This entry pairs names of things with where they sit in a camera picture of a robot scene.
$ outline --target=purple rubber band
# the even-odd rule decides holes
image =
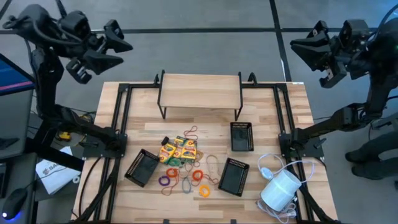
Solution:
[[[167,179],[167,183],[166,183],[166,184],[163,184],[163,183],[162,183],[162,179]],[[170,184],[170,178],[167,177],[166,175],[164,175],[164,176],[162,176],[162,177],[159,177],[159,184],[160,184],[161,186],[163,186],[163,187],[168,186],[168,185]]]

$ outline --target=orange rubber band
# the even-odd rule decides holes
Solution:
[[[199,180],[201,180],[202,178],[203,178],[203,171],[202,171],[202,170],[195,170],[195,171],[193,171],[193,173],[192,173],[192,179],[193,179],[193,180],[199,181]]]
[[[175,168],[169,168],[169,169],[166,171],[166,175],[167,175],[167,177],[176,177],[176,176],[178,175],[178,170],[175,169]]]
[[[200,188],[199,188],[199,193],[200,193],[200,195],[202,195],[203,197],[208,197],[208,196],[210,195],[210,188],[209,188],[209,186],[207,186],[207,185],[202,185],[202,186],[200,186]]]

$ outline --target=white cup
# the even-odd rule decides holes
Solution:
[[[294,198],[294,193],[301,186],[291,172],[282,170],[276,177],[271,179],[260,196],[262,200],[273,210],[280,212]]]

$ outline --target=mouse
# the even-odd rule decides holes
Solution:
[[[2,206],[2,217],[11,220],[17,216],[27,197],[26,189],[16,189],[4,202]]]

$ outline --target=yellow rubber band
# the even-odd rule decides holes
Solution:
[[[207,185],[202,185],[202,186],[200,186],[200,188],[199,188],[199,193],[200,193],[200,195],[202,195],[203,197],[208,197],[208,196],[210,195],[210,188],[209,188],[209,186],[207,186]]]

